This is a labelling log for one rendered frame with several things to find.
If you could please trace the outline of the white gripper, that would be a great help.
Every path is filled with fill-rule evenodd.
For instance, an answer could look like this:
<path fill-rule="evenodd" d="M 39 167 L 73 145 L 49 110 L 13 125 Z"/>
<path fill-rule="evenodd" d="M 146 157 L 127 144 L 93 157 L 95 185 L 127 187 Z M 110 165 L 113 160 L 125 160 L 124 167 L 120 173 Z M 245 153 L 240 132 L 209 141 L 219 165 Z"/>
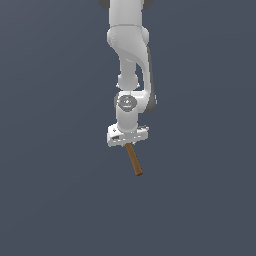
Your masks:
<path fill-rule="evenodd" d="M 108 127 L 107 144 L 109 147 L 122 146 L 126 143 L 136 144 L 138 141 L 146 140 L 148 138 L 149 127 L 139 126 L 136 131 L 131 133 L 123 133 L 118 130 L 116 124 Z"/>

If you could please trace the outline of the brown wooden stick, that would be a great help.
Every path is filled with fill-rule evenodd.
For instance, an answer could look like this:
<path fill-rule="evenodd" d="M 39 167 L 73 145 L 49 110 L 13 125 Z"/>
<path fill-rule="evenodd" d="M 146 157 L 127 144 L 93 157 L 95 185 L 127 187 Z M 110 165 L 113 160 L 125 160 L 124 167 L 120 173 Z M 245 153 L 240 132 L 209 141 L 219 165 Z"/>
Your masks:
<path fill-rule="evenodd" d="M 135 154 L 135 151 L 133 149 L 132 144 L 131 143 L 126 143 L 125 146 L 126 146 L 128 155 L 130 157 L 132 166 L 134 168 L 135 175 L 136 176 L 141 176 L 143 174 L 143 171 L 142 171 L 141 165 L 140 165 L 140 163 L 138 161 L 138 158 L 137 158 L 137 156 Z"/>

